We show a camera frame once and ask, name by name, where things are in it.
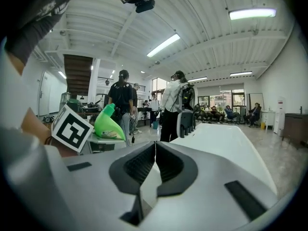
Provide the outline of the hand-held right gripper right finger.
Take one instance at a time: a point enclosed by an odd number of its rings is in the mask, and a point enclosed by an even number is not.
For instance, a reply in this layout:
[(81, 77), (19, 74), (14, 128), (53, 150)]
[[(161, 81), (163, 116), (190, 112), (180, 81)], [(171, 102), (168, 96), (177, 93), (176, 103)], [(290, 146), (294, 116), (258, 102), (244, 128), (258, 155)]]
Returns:
[(162, 183), (145, 231), (254, 230), (278, 201), (268, 185), (216, 154), (157, 142), (156, 163)]

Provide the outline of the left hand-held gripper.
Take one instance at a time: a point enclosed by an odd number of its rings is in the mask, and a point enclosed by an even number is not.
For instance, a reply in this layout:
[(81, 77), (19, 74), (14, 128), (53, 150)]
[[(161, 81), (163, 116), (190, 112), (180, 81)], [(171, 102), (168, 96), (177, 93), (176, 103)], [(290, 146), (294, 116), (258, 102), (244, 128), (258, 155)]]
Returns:
[(80, 153), (88, 142), (91, 152), (106, 152), (126, 147), (126, 142), (105, 139), (91, 134), (94, 127), (67, 104), (59, 111), (51, 126), (51, 136), (68, 148)]

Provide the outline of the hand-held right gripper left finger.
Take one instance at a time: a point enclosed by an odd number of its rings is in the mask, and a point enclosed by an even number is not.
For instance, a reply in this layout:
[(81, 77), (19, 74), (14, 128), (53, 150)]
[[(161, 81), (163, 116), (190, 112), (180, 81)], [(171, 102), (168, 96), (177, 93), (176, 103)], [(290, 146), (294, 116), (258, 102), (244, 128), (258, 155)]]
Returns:
[(0, 167), (32, 231), (157, 231), (143, 213), (140, 185), (118, 190), (109, 175), (119, 158), (151, 152), (153, 142), (105, 154), (63, 158), (55, 147), (0, 127)]

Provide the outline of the green bottle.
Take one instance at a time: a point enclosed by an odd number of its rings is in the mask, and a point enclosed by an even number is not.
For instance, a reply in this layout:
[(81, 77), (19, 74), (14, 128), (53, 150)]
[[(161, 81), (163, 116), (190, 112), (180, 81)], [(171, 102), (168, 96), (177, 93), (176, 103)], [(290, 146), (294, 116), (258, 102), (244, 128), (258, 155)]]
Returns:
[(111, 118), (115, 112), (115, 104), (108, 104), (97, 116), (94, 123), (95, 134), (103, 139), (126, 141), (122, 128)]

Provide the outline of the person's left forearm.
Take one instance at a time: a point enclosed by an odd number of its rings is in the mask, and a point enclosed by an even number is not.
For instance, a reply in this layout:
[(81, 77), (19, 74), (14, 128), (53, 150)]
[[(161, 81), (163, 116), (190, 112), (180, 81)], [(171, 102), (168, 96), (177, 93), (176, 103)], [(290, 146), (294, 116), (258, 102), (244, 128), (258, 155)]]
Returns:
[(77, 156), (77, 152), (65, 146), (51, 136), (51, 130), (46, 127), (29, 108), (21, 124), (24, 133), (31, 134), (44, 145), (51, 145), (58, 149), (61, 157)]

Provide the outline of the long wooden table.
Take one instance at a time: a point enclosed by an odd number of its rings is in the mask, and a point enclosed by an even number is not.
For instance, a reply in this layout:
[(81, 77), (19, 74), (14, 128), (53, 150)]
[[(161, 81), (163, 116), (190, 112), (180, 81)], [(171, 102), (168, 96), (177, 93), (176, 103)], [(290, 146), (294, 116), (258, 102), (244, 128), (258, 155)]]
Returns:
[(83, 119), (90, 120), (92, 116), (98, 116), (101, 112), (102, 110), (97, 112), (76, 112), (76, 114)]

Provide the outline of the pile of black equipment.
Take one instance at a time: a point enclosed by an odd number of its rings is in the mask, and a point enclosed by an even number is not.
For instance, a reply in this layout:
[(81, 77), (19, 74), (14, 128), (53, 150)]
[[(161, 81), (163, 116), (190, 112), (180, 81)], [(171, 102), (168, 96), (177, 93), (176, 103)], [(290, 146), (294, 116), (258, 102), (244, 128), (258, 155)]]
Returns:
[(102, 110), (102, 107), (98, 103), (88, 103), (82, 107), (84, 113), (97, 113)]

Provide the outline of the clear plastic container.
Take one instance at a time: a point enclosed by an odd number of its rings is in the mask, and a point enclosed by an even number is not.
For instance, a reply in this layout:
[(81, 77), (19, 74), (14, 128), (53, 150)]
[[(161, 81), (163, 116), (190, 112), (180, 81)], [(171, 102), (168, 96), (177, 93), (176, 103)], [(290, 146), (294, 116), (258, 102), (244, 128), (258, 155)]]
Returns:
[(60, 106), (64, 106), (70, 99), (70, 96), (71, 96), (71, 93), (69, 92), (62, 93), (61, 98), (60, 98)]

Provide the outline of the white bathtub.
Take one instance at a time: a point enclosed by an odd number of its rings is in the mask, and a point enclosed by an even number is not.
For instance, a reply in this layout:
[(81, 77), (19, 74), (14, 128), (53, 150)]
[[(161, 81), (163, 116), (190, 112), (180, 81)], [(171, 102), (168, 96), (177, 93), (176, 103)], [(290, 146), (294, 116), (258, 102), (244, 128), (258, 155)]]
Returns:
[(239, 209), (225, 187), (239, 181), (265, 209), (277, 202), (275, 183), (260, 154), (237, 126), (199, 124), (185, 138), (172, 141), (194, 156), (198, 176), (188, 188), (191, 196), (180, 208), (195, 211)]

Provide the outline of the brown wooden staircase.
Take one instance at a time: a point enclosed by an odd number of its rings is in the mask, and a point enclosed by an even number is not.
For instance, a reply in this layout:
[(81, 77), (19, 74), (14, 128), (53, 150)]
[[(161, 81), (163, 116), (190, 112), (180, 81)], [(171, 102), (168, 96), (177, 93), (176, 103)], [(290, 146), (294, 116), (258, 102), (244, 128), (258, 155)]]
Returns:
[(64, 54), (67, 91), (72, 95), (87, 96), (93, 59), (86, 56)]

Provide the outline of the white door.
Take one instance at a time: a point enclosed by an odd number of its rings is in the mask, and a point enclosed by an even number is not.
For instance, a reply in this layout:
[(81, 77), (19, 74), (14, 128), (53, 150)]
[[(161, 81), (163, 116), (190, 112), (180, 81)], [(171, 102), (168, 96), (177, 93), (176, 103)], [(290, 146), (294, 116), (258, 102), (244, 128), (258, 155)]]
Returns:
[(52, 77), (48, 72), (44, 72), (41, 79), (38, 99), (38, 115), (46, 116), (49, 114), (50, 92)]

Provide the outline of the row of seated people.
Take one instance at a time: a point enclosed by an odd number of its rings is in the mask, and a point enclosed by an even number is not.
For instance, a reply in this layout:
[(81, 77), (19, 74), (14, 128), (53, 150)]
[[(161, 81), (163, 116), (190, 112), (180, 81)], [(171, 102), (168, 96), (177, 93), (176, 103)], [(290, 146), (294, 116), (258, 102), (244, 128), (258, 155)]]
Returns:
[(249, 110), (247, 115), (243, 116), (238, 112), (234, 112), (229, 105), (225, 107), (224, 114), (219, 112), (215, 106), (211, 107), (211, 111), (204, 108), (202, 112), (205, 113), (205, 115), (212, 114), (218, 122), (224, 122), (224, 118), (226, 117), (228, 120), (235, 120), (237, 124), (240, 124), (240, 121), (243, 119), (243, 124), (247, 124), (252, 128), (260, 119), (261, 106), (259, 103), (255, 103), (254, 108)]

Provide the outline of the white side cabinet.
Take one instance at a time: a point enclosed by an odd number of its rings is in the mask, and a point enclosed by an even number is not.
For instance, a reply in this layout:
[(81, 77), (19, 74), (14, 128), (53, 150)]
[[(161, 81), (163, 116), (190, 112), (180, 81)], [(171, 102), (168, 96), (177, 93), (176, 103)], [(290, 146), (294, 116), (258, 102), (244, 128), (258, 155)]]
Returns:
[(274, 128), (275, 125), (275, 111), (262, 111), (261, 112), (261, 123), (265, 124), (265, 130), (268, 128)]

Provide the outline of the dark wooden cabinet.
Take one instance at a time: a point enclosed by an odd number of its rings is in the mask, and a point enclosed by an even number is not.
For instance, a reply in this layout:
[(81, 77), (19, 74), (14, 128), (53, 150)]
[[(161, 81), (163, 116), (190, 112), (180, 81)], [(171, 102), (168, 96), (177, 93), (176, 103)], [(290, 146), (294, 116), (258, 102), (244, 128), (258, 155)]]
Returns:
[(308, 148), (308, 114), (286, 113), (282, 140)]

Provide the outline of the person's dark shirt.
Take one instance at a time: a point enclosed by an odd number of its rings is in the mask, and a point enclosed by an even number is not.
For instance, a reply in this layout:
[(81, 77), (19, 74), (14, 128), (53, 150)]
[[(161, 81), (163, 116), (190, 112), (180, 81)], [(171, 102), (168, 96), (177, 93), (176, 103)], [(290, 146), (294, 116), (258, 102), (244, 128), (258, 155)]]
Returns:
[(70, 0), (18, 0), (20, 9), (6, 8), (9, 25), (5, 28), (8, 53), (26, 65), (39, 41), (60, 21)]

